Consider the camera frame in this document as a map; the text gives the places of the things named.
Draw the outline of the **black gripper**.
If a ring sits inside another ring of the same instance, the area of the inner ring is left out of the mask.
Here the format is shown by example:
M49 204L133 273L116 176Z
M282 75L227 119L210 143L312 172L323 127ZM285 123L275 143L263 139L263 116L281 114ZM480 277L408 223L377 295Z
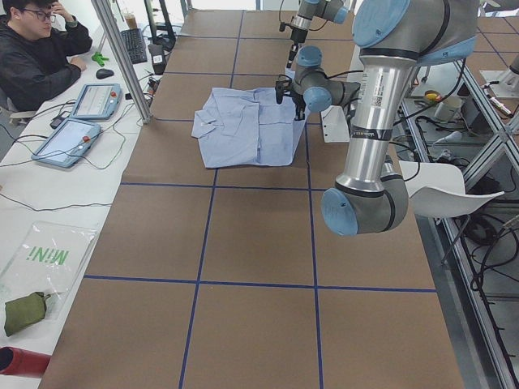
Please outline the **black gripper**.
M285 66L286 68L292 67L294 59L296 58L298 53L298 45L305 42L305 30L300 28L293 28L290 35L290 39L293 41L293 44L290 46L290 51Z
M305 119L306 102L301 94L294 92L292 94L292 100L295 104L295 117L296 122L303 121Z

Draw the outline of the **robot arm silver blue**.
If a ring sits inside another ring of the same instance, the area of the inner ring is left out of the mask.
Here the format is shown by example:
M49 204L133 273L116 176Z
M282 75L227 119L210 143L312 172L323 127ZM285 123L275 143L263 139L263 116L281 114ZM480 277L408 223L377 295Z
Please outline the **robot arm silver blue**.
M289 56L286 68L290 69L297 56L298 50L307 38L307 33L311 30L311 22L315 17L323 19L325 22L334 22L335 24L343 24L350 8L340 0L303 0L299 4L298 12L291 20L280 22L279 30L285 31L285 28L291 30Z
M398 107L417 68L473 52L478 8L476 1L363 2L352 26L363 66L354 83L331 80L315 46L298 50L290 88L298 113L357 102L345 168L321 201L334 233L380 233L405 218L409 196L388 155Z

